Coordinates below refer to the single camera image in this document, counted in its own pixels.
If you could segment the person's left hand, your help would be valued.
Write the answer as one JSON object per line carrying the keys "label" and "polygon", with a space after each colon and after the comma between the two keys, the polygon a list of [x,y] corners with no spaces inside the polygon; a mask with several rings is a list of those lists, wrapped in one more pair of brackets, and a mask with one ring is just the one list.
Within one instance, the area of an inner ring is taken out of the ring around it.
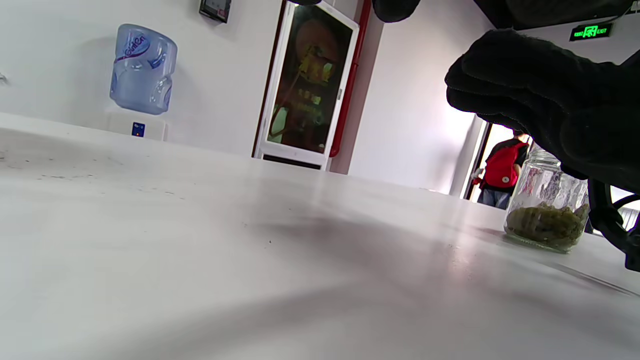
{"label": "person's left hand", "polygon": [[445,75],[451,107],[529,134],[567,173],[639,192],[639,55],[595,63],[510,29],[489,30]]}

